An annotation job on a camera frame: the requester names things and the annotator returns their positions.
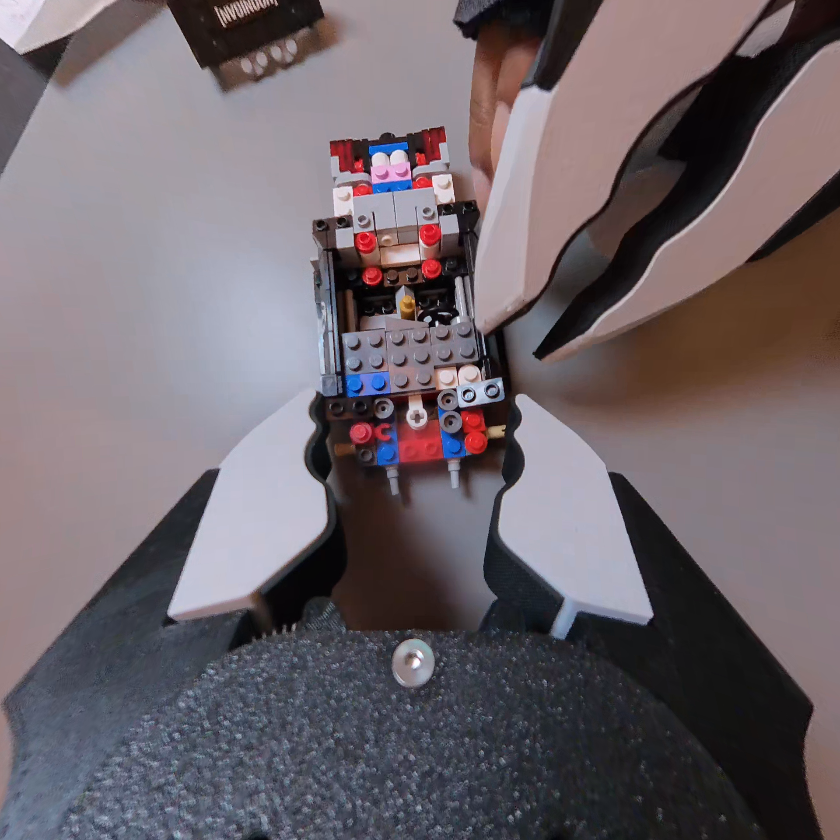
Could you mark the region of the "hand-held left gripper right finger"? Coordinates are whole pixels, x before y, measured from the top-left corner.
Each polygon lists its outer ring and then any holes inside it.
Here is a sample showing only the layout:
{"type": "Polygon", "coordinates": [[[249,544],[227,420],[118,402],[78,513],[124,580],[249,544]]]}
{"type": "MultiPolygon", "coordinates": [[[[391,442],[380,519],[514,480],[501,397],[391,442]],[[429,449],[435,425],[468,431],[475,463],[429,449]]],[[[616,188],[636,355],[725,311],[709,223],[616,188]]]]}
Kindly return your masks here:
{"type": "Polygon", "coordinates": [[[583,614],[646,625],[653,608],[599,456],[526,395],[511,405],[506,443],[485,555],[498,600],[558,638],[583,614]]]}

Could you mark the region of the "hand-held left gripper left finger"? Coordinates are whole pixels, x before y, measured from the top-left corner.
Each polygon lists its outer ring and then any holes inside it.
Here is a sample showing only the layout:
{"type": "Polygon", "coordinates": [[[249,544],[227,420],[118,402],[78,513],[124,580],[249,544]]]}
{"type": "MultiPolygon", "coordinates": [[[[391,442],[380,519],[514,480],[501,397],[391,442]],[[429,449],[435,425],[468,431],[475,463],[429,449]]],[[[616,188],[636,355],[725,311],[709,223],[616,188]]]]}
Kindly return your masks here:
{"type": "Polygon", "coordinates": [[[224,459],[167,609],[180,622],[250,610],[268,630],[301,619],[346,569],[323,398],[307,389],[224,459]]]}

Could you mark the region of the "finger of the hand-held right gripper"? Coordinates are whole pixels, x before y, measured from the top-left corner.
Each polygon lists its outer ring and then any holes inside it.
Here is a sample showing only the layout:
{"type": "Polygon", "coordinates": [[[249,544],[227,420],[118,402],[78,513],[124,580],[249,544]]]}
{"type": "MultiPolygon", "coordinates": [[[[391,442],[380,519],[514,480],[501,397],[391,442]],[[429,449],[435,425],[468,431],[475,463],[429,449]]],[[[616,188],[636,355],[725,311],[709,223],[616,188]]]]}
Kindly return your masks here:
{"type": "Polygon", "coordinates": [[[636,141],[708,77],[769,2],[558,2],[514,101],[479,237],[475,319],[525,312],[608,202],[636,141]]]}
{"type": "Polygon", "coordinates": [[[631,227],[603,273],[534,355],[567,358],[695,296],[746,263],[838,173],[836,40],[738,59],[695,106],[725,104],[719,132],[689,132],[695,155],[631,227]]]}

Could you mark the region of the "lego car model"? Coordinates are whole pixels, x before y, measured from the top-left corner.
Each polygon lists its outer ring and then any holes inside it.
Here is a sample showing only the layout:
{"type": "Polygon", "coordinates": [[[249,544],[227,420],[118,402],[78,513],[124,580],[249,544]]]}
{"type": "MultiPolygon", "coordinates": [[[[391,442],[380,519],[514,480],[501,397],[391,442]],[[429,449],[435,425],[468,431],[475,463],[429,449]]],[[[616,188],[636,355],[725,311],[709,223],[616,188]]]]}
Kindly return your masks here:
{"type": "Polygon", "coordinates": [[[476,326],[479,209],[445,127],[330,142],[332,215],[312,222],[322,409],[336,456],[384,471],[466,459],[503,435],[503,342],[476,326]]]}

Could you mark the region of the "black stickered lego panel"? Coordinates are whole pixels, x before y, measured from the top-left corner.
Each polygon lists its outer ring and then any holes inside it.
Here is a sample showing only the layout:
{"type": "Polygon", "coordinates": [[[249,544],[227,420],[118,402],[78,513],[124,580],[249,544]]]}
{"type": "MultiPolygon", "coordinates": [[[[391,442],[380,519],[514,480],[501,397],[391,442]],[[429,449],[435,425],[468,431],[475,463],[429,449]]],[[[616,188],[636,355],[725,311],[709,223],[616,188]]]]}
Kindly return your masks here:
{"type": "Polygon", "coordinates": [[[230,91],[270,77],[321,45],[320,1],[169,1],[199,67],[230,91]]]}

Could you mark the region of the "person's right hand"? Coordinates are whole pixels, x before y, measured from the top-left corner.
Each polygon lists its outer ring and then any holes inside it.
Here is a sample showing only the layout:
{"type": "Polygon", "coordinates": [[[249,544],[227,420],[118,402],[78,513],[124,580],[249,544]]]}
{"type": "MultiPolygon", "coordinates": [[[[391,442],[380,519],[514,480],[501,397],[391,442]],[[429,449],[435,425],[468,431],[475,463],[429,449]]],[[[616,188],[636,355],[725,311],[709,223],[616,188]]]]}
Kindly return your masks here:
{"type": "Polygon", "coordinates": [[[477,41],[469,100],[469,161],[484,214],[511,109],[541,40],[522,28],[490,23],[477,41]]]}

